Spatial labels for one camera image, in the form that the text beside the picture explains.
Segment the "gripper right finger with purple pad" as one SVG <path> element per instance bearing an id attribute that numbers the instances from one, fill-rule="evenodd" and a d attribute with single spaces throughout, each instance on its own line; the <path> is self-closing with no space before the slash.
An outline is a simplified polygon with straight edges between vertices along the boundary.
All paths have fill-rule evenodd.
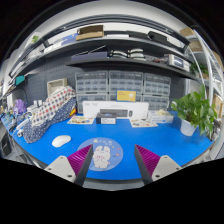
<path id="1" fill-rule="evenodd" d="M 142 181 L 145 185 L 182 169 L 182 167 L 168 155 L 158 156 L 139 145 L 135 146 L 134 155 L 140 170 Z"/>

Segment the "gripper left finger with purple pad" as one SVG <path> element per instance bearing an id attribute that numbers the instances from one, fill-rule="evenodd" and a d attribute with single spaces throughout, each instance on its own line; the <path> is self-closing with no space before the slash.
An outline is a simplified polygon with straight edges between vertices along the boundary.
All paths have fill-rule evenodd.
<path id="1" fill-rule="evenodd" d="M 45 168 L 56 176 L 82 186 L 93 156 L 93 145 L 88 145 L 75 153 L 59 156 Z"/>

